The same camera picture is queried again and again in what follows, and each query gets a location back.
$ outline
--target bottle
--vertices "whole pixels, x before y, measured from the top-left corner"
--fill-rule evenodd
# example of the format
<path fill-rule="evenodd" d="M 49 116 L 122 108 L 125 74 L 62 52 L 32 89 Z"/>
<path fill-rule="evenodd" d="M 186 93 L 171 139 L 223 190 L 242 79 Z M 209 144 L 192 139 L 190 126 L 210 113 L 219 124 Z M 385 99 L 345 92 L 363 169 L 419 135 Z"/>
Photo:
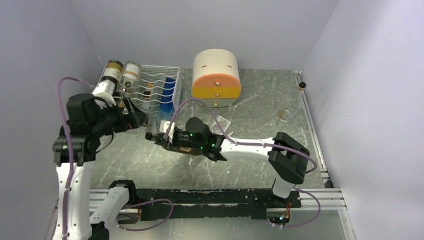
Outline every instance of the bottle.
<path fill-rule="evenodd" d="M 123 91 L 131 94 L 134 92 L 134 82 L 139 79 L 142 72 L 142 66 L 134 61 L 127 61 L 123 66 L 123 73 L 120 83 L 123 85 Z"/>
<path fill-rule="evenodd" d="M 116 59 L 109 60 L 92 94 L 96 95 L 104 92 L 112 95 L 118 88 L 118 79 L 121 75 L 122 67 L 122 62 Z"/>
<path fill-rule="evenodd" d="M 292 119 L 296 117 L 298 112 L 302 109 L 303 106 L 303 98 L 302 93 L 304 92 L 304 89 L 306 88 L 306 83 L 301 81 L 299 85 L 297 86 L 297 93 L 294 98 L 291 99 L 290 103 L 286 108 L 278 112 L 278 118 L 287 123 L 290 122 Z"/>
<path fill-rule="evenodd" d="M 104 68 L 103 74 L 100 77 L 100 80 L 97 83 L 97 86 L 93 89 L 91 94 L 96 97 L 102 98 L 110 105 L 115 104 L 113 98 L 114 93 L 116 92 L 119 85 L 119 76 L 121 75 L 123 64 L 122 62 L 112 59 L 109 60 Z M 97 105 L 101 108 L 105 107 L 106 104 L 102 101 L 96 100 Z"/>

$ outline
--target gray marble table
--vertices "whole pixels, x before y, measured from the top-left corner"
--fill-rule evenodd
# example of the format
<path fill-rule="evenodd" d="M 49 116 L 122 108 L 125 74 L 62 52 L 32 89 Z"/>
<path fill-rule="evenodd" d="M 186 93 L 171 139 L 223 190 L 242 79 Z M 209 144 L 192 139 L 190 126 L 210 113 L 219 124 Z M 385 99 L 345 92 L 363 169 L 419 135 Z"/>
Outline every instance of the gray marble table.
<path fill-rule="evenodd" d="M 192 70 L 182 69 L 181 74 L 182 101 L 192 97 Z M 276 132 L 286 132 L 306 146 L 321 166 L 304 111 L 289 123 L 277 117 L 297 94 L 293 71 L 241 69 L 239 74 L 242 90 L 238 100 L 232 106 L 214 109 L 216 115 L 231 121 L 227 133 L 234 132 L 235 138 L 264 139 L 274 137 Z M 184 128 L 191 117 L 198 117 L 206 124 L 213 120 L 203 106 L 189 102 L 178 115 L 176 125 Z M 112 144 L 97 155 L 91 188 L 107 189 L 118 179 L 134 180 L 139 189 L 269 188 L 277 176 L 269 163 L 243 159 L 213 162 L 204 156 L 166 151 L 145 140 L 146 131 L 152 129 L 153 126 L 148 126 L 116 134 Z M 300 185 L 300 188 L 323 187 L 319 168 Z"/>

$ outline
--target white wall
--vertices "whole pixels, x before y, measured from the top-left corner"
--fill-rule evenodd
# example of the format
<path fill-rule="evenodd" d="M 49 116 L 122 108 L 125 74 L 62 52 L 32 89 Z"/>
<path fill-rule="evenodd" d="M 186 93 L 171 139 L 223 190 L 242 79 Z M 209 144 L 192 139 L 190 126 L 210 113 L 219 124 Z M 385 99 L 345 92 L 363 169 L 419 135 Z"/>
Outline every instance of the white wall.
<path fill-rule="evenodd" d="M 423 239 L 424 1 L 340 0 L 302 79 L 358 240 Z"/>
<path fill-rule="evenodd" d="M 67 0 L 1 1 L 0 23 L 0 239 L 41 240 L 58 199 L 56 82 L 94 84 L 102 67 Z M 87 91 L 62 88 L 64 99 Z"/>
<path fill-rule="evenodd" d="M 223 48 L 240 68 L 300 70 L 339 0 L 71 0 L 101 60 L 191 68 Z"/>

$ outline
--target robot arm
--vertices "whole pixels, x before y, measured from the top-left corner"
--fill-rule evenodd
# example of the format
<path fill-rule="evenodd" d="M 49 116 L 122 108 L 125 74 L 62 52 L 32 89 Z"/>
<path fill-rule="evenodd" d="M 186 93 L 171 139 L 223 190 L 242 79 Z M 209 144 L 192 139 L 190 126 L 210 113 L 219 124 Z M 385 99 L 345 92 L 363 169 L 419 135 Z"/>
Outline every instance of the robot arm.
<path fill-rule="evenodd" d="M 192 117 L 185 124 L 186 130 L 175 127 L 173 123 L 169 137 L 164 135 L 170 125 L 162 121 L 158 134 L 146 133 L 145 138 L 154 141 L 168 151 L 189 155 L 204 155 L 212 161 L 251 160 L 270 163 L 279 177 L 275 180 L 272 193 L 280 198 L 287 198 L 292 188 L 304 182 L 308 160 L 298 154 L 286 152 L 271 146 L 248 146 L 235 144 L 223 135 L 213 134 L 209 126 L 199 118 Z M 295 149 L 306 155 L 310 152 L 288 134 L 278 132 L 275 137 L 265 139 L 237 139 L 237 143 L 264 143 L 282 145 Z"/>
<path fill-rule="evenodd" d="M 113 198 L 104 201 L 96 215 L 90 218 L 90 178 L 96 151 L 100 146 L 100 137 L 145 126 L 149 119 L 149 116 L 138 110 L 128 98 L 121 98 L 118 104 L 111 99 L 113 100 L 112 96 L 105 98 L 98 94 L 82 93 L 71 96 L 66 103 L 74 170 L 70 186 L 66 188 L 70 163 L 68 143 L 62 127 L 53 144 L 59 181 L 58 218 L 54 240 L 62 240 L 64 237 L 67 240 L 109 239 L 107 228 L 114 224 L 119 210 L 129 202 L 131 193 L 135 191 L 135 187 L 129 188 L 128 185 L 113 186 L 110 192 Z M 63 210 L 65 192 L 68 192 L 65 201 L 68 211 Z M 67 223 L 65 228 L 62 226 L 64 222 Z"/>

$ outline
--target wire rack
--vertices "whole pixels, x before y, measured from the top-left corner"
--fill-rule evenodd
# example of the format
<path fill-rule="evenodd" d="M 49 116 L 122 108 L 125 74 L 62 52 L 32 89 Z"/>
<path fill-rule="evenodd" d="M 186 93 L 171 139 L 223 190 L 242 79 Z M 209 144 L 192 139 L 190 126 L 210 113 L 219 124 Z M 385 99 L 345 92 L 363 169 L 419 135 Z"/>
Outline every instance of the wire rack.
<path fill-rule="evenodd" d="M 181 70 L 179 67 L 141 65 L 139 79 L 135 82 L 131 93 L 120 91 L 121 95 L 129 97 L 141 111 L 149 114 L 149 122 L 156 123 L 169 120 L 174 110 L 180 104 Z M 172 110 L 163 111 L 162 105 L 172 104 Z"/>

